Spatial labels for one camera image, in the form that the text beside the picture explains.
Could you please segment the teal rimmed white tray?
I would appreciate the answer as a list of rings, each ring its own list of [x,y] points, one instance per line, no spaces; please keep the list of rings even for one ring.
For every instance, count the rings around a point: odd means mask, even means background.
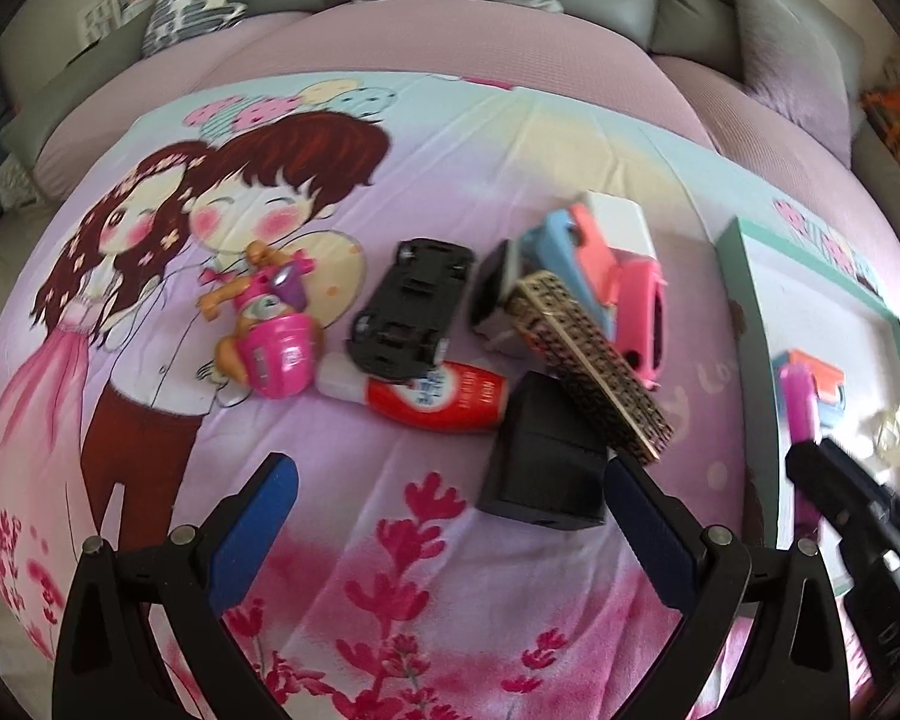
[[[816,434],[900,493],[900,321],[860,283],[752,221],[732,221],[717,257],[736,323],[745,458],[745,539],[787,546],[795,488],[782,367],[813,376]]]

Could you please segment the white charger plug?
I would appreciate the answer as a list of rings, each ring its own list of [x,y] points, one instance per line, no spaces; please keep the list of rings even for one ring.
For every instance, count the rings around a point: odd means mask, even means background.
[[[591,190],[583,192],[580,201],[590,211],[596,227],[611,249],[628,252],[636,257],[655,259],[655,245],[639,203]]]

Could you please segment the black box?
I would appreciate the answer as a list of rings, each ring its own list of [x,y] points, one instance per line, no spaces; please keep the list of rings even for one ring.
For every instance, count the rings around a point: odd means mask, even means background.
[[[528,372],[507,401],[476,507],[561,532],[601,527],[608,460],[600,415],[582,388]]]

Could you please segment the pink puppy toy figure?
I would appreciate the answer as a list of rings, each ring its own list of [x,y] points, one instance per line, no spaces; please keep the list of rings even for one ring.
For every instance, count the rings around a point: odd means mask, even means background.
[[[315,260],[303,250],[287,255],[263,241],[245,249],[248,270],[212,277],[214,288],[198,299],[208,322],[232,305],[235,325],[214,348],[212,370],[270,400],[301,394],[315,379],[323,327],[307,312],[304,278]]]

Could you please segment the pink seat cover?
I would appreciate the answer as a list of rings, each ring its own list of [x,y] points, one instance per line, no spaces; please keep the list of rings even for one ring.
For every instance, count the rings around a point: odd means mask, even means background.
[[[728,76],[669,55],[655,63],[685,96],[718,153],[835,227],[873,265],[883,296],[900,289],[900,238],[854,172]]]
[[[627,37],[589,21],[479,0],[377,0],[274,13],[137,60],[66,107],[32,177],[61,202],[149,110],[251,78],[302,71],[429,71],[535,88],[617,110],[701,146],[688,99]]]

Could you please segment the cartoon print cloth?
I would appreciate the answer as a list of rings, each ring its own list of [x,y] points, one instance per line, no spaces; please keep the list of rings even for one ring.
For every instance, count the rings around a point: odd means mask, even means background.
[[[528,89],[414,73],[279,76],[144,115],[80,173],[0,319],[0,593],[58,646],[80,543],[152,546],[269,452],[302,491],[227,613],[281,706],[307,718],[603,718],[673,628],[613,525],[559,533],[476,496],[525,362],[464,323],[447,362],[364,401],[272,400],[212,364],[235,328],[203,294],[265,241],[313,266],[308,312],[341,353],[397,247],[486,255],[583,190],[639,203],[665,280],[660,481],[740,516],[743,413],[709,211],[795,231],[814,210],[715,151]]]

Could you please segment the grey purple pillow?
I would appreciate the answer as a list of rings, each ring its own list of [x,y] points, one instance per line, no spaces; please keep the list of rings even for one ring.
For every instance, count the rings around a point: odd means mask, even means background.
[[[836,49],[781,0],[735,0],[735,10],[746,94],[850,166],[852,117]]]

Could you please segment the magenta lighter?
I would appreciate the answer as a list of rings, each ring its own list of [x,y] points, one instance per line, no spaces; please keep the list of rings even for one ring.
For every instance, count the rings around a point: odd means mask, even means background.
[[[820,417],[811,371],[801,362],[787,362],[779,371],[779,385],[790,444],[816,439]],[[820,514],[798,488],[793,488],[793,534],[797,539],[820,541]]]

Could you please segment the cream hair claw clip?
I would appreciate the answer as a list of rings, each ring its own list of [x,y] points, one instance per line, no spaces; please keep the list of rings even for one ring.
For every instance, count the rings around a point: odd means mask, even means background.
[[[900,402],[877,411],[867,422],[873,452],[884,466],[900,467]]]

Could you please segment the pink seat cover left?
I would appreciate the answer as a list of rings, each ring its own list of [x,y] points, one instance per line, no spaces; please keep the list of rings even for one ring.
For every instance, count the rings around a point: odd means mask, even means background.
[[[429,71],[535,88],[617,110],[701,146],[688,99],[627,37],[589,21],[479,0],[377,0],[274,13],[137,60],[66,107],[32,177],[61,202],[149,110],[251,78],[302,71]]]

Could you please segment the gold patterned lighter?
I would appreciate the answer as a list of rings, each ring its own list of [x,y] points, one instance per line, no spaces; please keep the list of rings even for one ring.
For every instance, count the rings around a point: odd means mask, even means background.
[[[656,463],[673,439],[673,427],[624,356],[551,271],[515,283],[505,314],[526,344],[556,376],[596,400],[617,440],[642,465]]]

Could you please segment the red white tube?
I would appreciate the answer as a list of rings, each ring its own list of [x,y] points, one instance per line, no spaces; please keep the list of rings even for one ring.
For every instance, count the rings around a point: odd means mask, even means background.
[[[325,397],[432,433],[492,433],[509,399],[507,379],[482,367],[447,361],[425,376],[391,383],[357,369],[343,353],[322,359],[315,385]]]

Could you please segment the pink seat cover right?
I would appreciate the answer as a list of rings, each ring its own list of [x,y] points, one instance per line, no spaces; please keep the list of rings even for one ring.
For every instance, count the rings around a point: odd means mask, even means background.
[[[685,96],[718,153],[835,227],[873,265],[883,296],[900,289],[900,238],[854,172],[728,76],[669,55],[655,63]]]

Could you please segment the black toy car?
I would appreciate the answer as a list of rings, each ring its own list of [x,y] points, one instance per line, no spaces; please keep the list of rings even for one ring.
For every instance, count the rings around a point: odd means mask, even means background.
[[[346,353],[368,376],[403,383],[443,361],[475,263],[473,250],[437,239],[401,241],[372,296],[352,319]]]

